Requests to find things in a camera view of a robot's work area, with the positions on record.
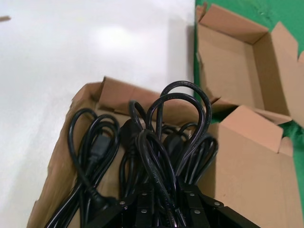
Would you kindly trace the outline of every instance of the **cardboard box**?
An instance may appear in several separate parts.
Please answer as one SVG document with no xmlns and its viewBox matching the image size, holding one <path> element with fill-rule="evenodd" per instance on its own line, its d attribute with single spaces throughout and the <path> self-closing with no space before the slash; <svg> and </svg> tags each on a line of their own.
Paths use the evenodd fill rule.
<svg viewBox="0 0 304 228">
<path fill-rule="evenodd" d="M 262 25 L 212 4 L 198 6 L 200 81 L 218 108 L 246 105 L 277 124 L 304 127 L 304 52 L 282 23 Z"/>
<path fill-rule="evenodd" d="M 105 78 L 102 83 L 85 85 L 73 98 L 48 166 L 41 196 L 28 220 L 28 228 L 44 227 L 60 202 L 69 195 L 76 178 L 67 147 L 67 129 L 74 113 L 89 107 L 96 113 L 111 113 L 120 125 L 129 117 L 128 102 L 137 100 L 145 110 L 159 97 L 139 87 Z M 197 121 L 197 110 L 189 103 L 165 103 L 165 122 L 183 125 Z M 75 126 L 76 149 L 91 120 L 82 116 Z M 263 228 L 303 227 L 292 145 L 281 145 L 282 129 L 251 109 L 240 106 L 210 132 L 218 138 L 216 164 L 200 181 L 200 189 L 224 202 Z M 106 172 L 98 189 L 105 196 L 118 196 L 118 168 L 123 149 Z M 79 227 L 78 214 L 70 224 Z"/>
</svg>

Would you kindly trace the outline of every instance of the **white surface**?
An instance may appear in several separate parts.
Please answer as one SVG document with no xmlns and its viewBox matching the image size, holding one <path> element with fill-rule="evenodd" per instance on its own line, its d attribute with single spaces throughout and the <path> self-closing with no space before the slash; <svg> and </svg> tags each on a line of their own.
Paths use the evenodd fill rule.
<svg viewBox="0 0 304 228">
<path fill-rule="evenodd" d="M 194 0 L 0 0 L 0 227 L 25 227 L 73 95 L 192 79 Z"/>
</svg>

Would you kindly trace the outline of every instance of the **cardboard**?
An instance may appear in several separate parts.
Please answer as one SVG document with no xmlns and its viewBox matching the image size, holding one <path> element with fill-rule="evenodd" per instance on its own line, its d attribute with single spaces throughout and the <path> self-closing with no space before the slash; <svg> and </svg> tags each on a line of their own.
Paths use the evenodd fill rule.
<svg viewBox="0 0 304 228">
<path fill-rule="evenodd" d="M 297 59 L 293 36 L 280 22 L 269 33 L 222 7 L 205 7 L 197 7 L 197 35 L 200 79 L 209 97 L 267 111 L 274 123 L 292 118 L 303 127 L 304 54 Z"/>
<path fill-rule="evenodd" d="M 198 57 L 202 89 L 216 101 L 214 112 L 237 107 L 224 121 L 210 126 L 218 139 L 216 162 L 199 182 L 208 196 L 263 228 L 303 228 L 292 143 L 282 138 L 277 124 L 303 123 L 299 99 L 303 91 L 304 54 L 297 59 L 297 43 L 282 24 L 273 33 L 221 7 L 197 8 Z M 111 113 L 120 125 L 129 118 L 128 102 L 137 100 L 145 110 L 159 94 L 105 78 L 85 85 L 73 98 L 48 166 L 48 176 L 28 220 L 28 228 L 44 227 L 53 211 L 73 188 L 76 171 L 67 148 L 67 128 L 83 107 L 98 114 Z M 165 103 L 163 120 L 172 125 L 197 121 L 197 110 L 181 100 Z M 79 147 L 90 118 L 75 126 Z M 123 150 L 102 179 L 98 190 L 118 196 L 118 168 Z M 79 214 L 70 228 L 79 227 Z"/>
<path fill-rule="evenodd" d="M 105 78 L 102 83 L 87 84 L 75 95 L 54 148 L 41 196 L 28 220 L 28 228 L 43 227 L 73 188 L 76 171 L 66 141 L 73 114 L 88 107 L 98 114 L 114 115 L 123 125 L 129 119 L 125 115 L 129 100 L 136 99 L 147 110 L 158 96 L 111 78 Z M 175 115 L 177 108 L 182 110 L 180 115 Z M 167 123 L 182 125 L 197 121 L 197 118 L 196 109 L 186 102 L 172 100 L 165 103 L 164 121 Z M 91 119 L 85 115 L 78 120 L 74 136 L 76 149 L 90 122 Z M 212 125 L 209 132 L 217 137 L 220 149 L 216 163 L 211 165 L 199 183 L 202 192 L 222 201 L 261 227 L 303 227 L 292 145 L 288 138 L 281 142 L 282 129 L 254 110 L 240 106 L 223 122 Z M 123 149 L 120 148 L 98 186 L 105 196 L 118 196 L 118 168 L 122 155 Z M 77 213 L 69 227 L 78 228 L 78 221 Z"/>
</svg>

